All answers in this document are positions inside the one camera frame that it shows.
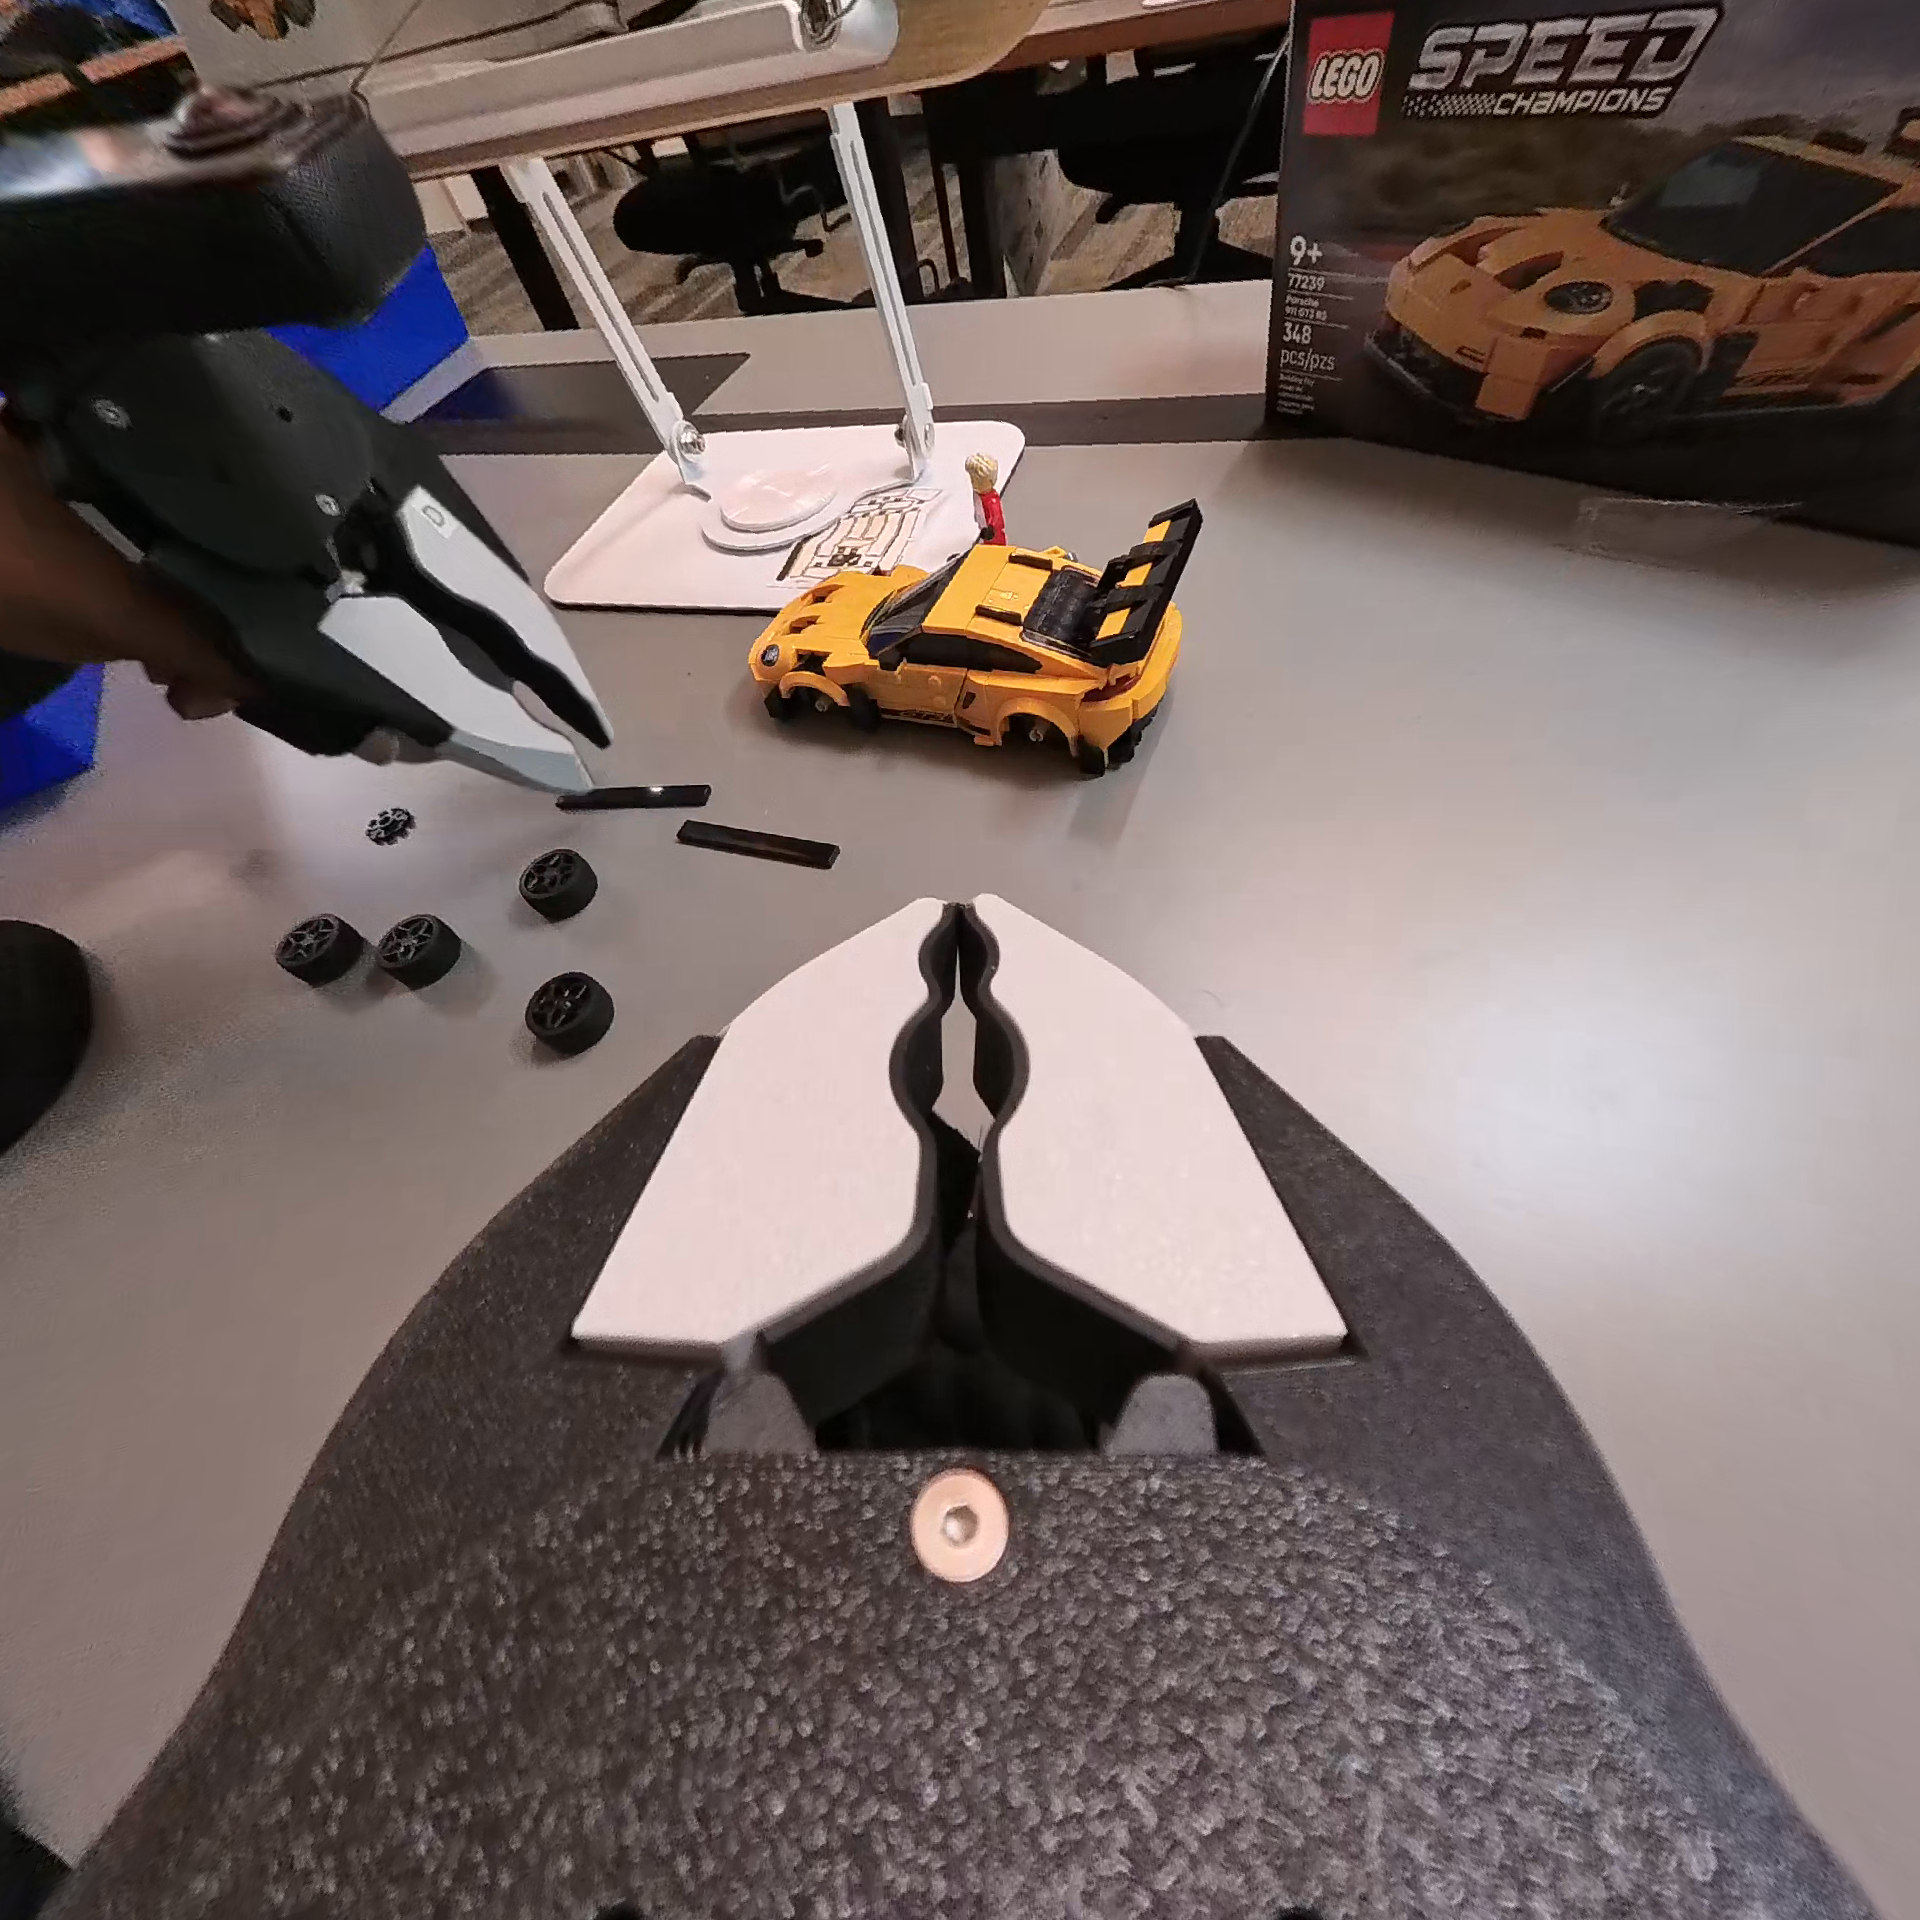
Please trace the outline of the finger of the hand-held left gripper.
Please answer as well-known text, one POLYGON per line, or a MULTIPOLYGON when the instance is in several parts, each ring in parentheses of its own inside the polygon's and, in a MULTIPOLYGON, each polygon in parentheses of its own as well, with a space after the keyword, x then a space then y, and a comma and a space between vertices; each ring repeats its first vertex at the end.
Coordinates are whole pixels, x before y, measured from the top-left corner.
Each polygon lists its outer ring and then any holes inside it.
POLYGON ((413 607, 477 647, 508 688, 530 690, 550 717, 596 751, 610 745, 607 714, 583 664, 512 554, 496 552, 457 514, 455 500, 430 488, 412 488, 392 511, 392 538, 392 569, 413 607))
POLYGON ((422 709, 425 721, 397 717, 391 731, 436 761, 477 776, 580 797, 591 791, 589 769, 562 721, 538 717, 520 692, 550 706, 536 672, 550 664, 527 652, 512 632, 490 645, 447 633, 422 611, 391 594, 346 594, 330 603, 319 633, 346 659, 372 671, 396 695, 422 709))

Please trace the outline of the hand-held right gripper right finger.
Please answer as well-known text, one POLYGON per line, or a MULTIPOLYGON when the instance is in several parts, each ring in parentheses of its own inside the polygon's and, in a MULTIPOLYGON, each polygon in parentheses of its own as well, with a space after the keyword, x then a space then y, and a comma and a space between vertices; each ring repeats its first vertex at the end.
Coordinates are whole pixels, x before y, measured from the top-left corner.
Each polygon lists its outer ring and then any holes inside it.
POLYGON ((1095 1440, 1151 1377, 1217 1400, 1330 1361, 1348 1321, 1209 1056, 1148 988, 1001 896, 960 914, 975 1307, 989 1351, 1095 1440))

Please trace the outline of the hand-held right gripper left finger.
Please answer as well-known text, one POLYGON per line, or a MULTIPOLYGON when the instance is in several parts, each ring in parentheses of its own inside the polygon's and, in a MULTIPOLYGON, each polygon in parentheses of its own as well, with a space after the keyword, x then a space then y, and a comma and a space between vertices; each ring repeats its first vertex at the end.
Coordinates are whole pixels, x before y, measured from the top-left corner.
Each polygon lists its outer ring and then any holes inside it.
POLYGON ((568 1325, 706 1380, 706 1451, 862 1449, 925 1355, 968 1221, 941 1113, 961 911, 911 900, 724 1028, 568 1325))

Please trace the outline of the yellow lego car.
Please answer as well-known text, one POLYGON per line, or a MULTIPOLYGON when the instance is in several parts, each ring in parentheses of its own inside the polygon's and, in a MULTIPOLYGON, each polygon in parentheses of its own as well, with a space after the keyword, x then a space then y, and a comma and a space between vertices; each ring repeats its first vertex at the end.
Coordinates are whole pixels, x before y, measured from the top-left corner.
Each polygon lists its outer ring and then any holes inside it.
POLYGON ((1061 546, 972 545, 934 569, 841 568, 790 596, 750 672, 778 723, 842 714, 978 748, 1062 748, 1084 777, 1132 761, 1183 647, 1177 585, 1205 528, 1164 507, 1101 569, 1061 546))

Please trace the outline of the lego sticker sheet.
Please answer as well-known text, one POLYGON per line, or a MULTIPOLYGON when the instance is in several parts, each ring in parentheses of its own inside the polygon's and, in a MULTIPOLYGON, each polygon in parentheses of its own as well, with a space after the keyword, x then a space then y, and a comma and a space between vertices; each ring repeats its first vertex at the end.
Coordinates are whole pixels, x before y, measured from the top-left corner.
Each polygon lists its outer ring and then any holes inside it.
POLYGON ((925 484, 874 488, 855 496, 837 520, 797 540, 777 569, 783 585, 816 585, 841 571, 895 569, 941 492, 925 484))

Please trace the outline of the lego instruction booklet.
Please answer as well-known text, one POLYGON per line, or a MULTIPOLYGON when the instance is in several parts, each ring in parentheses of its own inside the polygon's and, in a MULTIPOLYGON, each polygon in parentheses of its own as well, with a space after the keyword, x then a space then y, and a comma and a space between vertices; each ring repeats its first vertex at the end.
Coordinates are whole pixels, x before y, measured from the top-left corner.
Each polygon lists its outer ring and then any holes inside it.
POLYGON ((199 79, 342 89, 362 67, 516 60, 615 36, 639 2, 159 2, 199 79))

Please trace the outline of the lego set box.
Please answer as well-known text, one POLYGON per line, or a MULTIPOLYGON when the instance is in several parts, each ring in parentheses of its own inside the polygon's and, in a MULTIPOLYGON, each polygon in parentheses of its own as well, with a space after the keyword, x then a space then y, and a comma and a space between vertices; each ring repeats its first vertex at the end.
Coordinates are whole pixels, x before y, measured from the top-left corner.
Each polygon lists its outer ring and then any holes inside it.
POLYGON ((1916 549, 1916 2, 1295 4, 1264 416, 1916 549))

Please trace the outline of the person's left hand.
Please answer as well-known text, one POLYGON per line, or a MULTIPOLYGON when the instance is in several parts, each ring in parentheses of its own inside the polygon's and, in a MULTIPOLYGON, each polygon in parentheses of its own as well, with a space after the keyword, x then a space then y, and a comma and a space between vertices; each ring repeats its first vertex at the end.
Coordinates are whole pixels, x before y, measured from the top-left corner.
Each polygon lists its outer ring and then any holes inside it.
POLYGON ((133 664, 184 721, 253 698, 216 632, 125 560, 1 442, 4 715, 34 706, 84 665, 133 664))

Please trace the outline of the white metal book stand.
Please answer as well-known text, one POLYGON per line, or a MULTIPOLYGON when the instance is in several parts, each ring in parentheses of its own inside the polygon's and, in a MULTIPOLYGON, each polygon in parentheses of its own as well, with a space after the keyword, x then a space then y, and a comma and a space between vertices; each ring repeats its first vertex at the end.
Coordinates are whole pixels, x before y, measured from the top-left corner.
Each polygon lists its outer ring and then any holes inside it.
POLYGON ((965 473, 968 453, 989 453, 999 477, 1017 471, 1022 427, 999 419, 934 423, 933 416, 855 109, 857 98, 886 92, 874 75, 895 56, 898 39, 898 4, 694 4, 662 28, 558 53, 494 61, 385 64, 376 57, 352 79, 416 176, 447 175, 457 159, 500 168, 660 443, 548 569, 543 592, 553 603, 769 612, 793 588, 777 580, 789 549, 837 520, 855 496, 890 484, 940 489, 936 507, 902 555, 936 564, 975 532, 965 473), (721 106, 726 93, 778 92, 801 108, 824 108, 879 338, 902 395, 895 425, 693 423, 548 168, 574 138, 584 145, 641 138, 677 109, 685 109, 694 129, 708 129, 745 115, 721 106))

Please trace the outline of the black office chair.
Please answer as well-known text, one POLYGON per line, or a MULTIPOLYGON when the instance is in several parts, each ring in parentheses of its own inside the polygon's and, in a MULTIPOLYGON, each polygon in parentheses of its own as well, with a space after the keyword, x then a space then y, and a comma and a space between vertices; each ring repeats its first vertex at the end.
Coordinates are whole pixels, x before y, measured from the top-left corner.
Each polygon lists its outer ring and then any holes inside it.
POLYGON ((1281 154, 1289 56, 1237 56, 1089 89, 1056 155, 1062 176, 1117 210, 1167 207, 1173 250, 1110 284, 1112 291, 1198 282, 1265 282, 1273 256, 1223 239, 1221 210, 1273 199, 1281 154))
POLYGON ((831 314, 847 301, 804 295, 777 276, 789 253, 820 256, 824 240, 801 235, 847 207, 828 133, 773 140, 694 140, 678 159, 653 159, 615 204, 615 240, 634 253, 677 258, 677 280, 726 268, 743 315, 831 314))

